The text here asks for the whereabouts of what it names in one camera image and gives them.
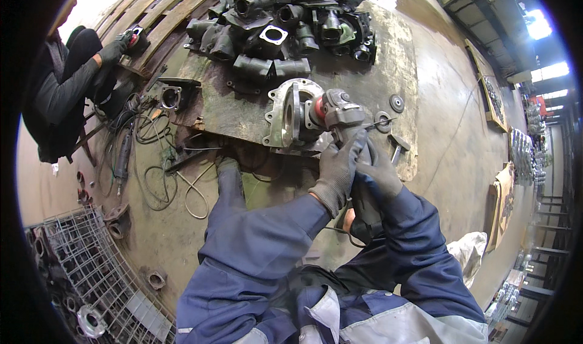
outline gray work glove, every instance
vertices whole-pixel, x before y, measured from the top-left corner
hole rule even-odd
[[[97,52],[101,57],[101,66],[117,64],[127,48],[128,46],[126,42],[121,40],[115,40],[107,44],[103,49]]]
[[[378,199],[379,203],[386,204],[389,203],[393,198],[397,197],[401,189],[403,188],[403,182],[399,179],[397,175],[397,170],[395,166],[390,162],[389,155],[383,149],[377,147],[373,142],[374,148],[377,151],[377,165],[367,165],[363,163],[356,164],[356,173],[360,175],[366,175],[363,179],[365,181],[372,180],[375,182],[376,186],[371,186],[368,183],[371,191]]]
[[[368,133],[362,129],[340,150],[334,143],[320,157],[320,178],[308,191],[315,194],[332,218],[346,204],[350,196],[356,167],[356,158],[366,145]]]

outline power cord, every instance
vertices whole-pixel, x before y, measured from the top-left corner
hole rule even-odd
[[[325,227],[324,227],[324,229],[334,230],[334,231],[336,231],[336,232],[341,232],[342,234],[347,234],[347,235],[348,235],[348,239],[350,240],[350,243],[351,243],[353,246],[356,246],[356,247],[358,247],[358,248],[365,248],[365,247],[366,247],[366,246],[361,246],[360,244],[356,244],[356,243],[354,242],[354,240],[352,239],[352,235],[351,235],[349,232],[346,232],[346,231],[344,231],[344,230],[342,230],[342,229],[339,229],[339,228],[337,228],[337,227],[328,227],[328,226],[325,226]]]

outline worker's arm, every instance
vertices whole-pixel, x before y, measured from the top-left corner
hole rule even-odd
[[[91,58],[61,84],[57,82],[55,73],[49,73],[34,99],[34,105],[44,115],[48,125],[61,123],[84,96],[98,70],[98,63]]]
[[[202,263],[177,304],[178,343],[233,343],[245,335],[250,343],[280,343],[296,332],[288,314],[268,310],[268,297],[346,199],[366,142],[366,134],[359,137],[322,154],[318,194],[212,222]]]
[[[55,73],[50,72],[34,99],[35,107],[41,115],[44,115],[47,124],[61,123],[84,96],[99,68],[105,64],[117,63],[126,48],[122,41],[109,43],[61,84],[57,81]]]
[[[379,155],[377,167],[357,165],[356,178],[365,180],[381,208],[387,269],[402,284],[401,295],[433,317],[485,322],[459,262],[447,251],[437,209],[404,187],[387,154]]]

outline electric cable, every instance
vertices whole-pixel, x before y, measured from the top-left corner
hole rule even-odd
[[[207,168],[206,168],[204,171],[202,171],[202,173],[200,173],[200,174],[198,175],[198,177],[196,177],[196,178],[194,179],[194,181],[192,181],[192,182],[190,182],[189,180],[187,180],[187,179],[186,179],[186,177],[182,175],[182,173],[180,173],[179,171],[176,171],[176,174],[178,174],[178,175],[179,175],[179,177],[180,177],[180,178],[182,178],[182,179],[183,179],[183,180],[184,180],[184,181],[185,181],[185,182],[188,184],[188,189],[186,190],[186,193],[184,194],[184,206],[186,206],[186,209],[188,210],[188,213],[189,213],[190,215],[192,215],[193,217],[195,217],[195,218],[198,218],[198,219],[200,219],[200,220],[202,220],[202,219],[206,218],[206,217],[209,215],[209,202],[206,200],[206,197],[205,197],[205,195],[204,195],[204,194],[202,194],[202,192],[201,192],[201,191],[200,191],[198,188],[196,188],[196,187],[194,186],[194,184],[195,184],[196,182],[198,182],[198,180],[200,180],[200,178],[202,177],[202,175],[203,175],[204,173],[206,173],[206,172],[207,172],[207,171],[208,171],[208,170],[209,170],[209,169],[210,169],[210,168],[211,168],[213,165],[215,165],[215,163],[211,163],[211,164],[210,164],[210,165],[209,165],[209,166],[208,166],[208,167],[207,167]],[[203,201],[205,201],[205,209],[206,209],[206,212],[205,212],[205,214],[204,214],[203,216],[198,216],[198,215],[195,215],[195,214],[194,214],[194,213],[193,213],[193,212],[190,210],[190,208],[188,207],[188,204],[186,203],[186,197],[188,196],[188,191],[190,191],[191,189],[193,189],[193,190],[194,190],[194,191],[195,191],[197,194],[200,194],[200,197],[202,197]]]
[[[347,235],[348,235],[348,239],[350,240],[350,243],[351,243],[353,246],[356,246],[356,247],[358,247],[358,248],[365,248],[365,247],[366,247],[366,246],[361,246],[360,244],[356,244],[356,243],[354,242],[354,240],[352,239],[352,235],[351,235],[351,233],[349,233],[349,232],[346,232],[346,231],[344,231],[344,230],[342,230],[342,229],[339,229],[339,228],[337,228],[337,227],[328,227],[328,226],[325,226],[325,227],[324,227],[324,229],[334,230],[334,231],[336,231],[336,232],[341,232],[342,234],[347,234]]]

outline metal cage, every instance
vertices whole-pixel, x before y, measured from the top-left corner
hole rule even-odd
[[[174,342],[174,316],[148,289],[140,289],[142,281],[94,206],[51,218],[41,226],[53,258],[83,301],[77,317],[85,336],[97,339],[107,331],[119,343]]]

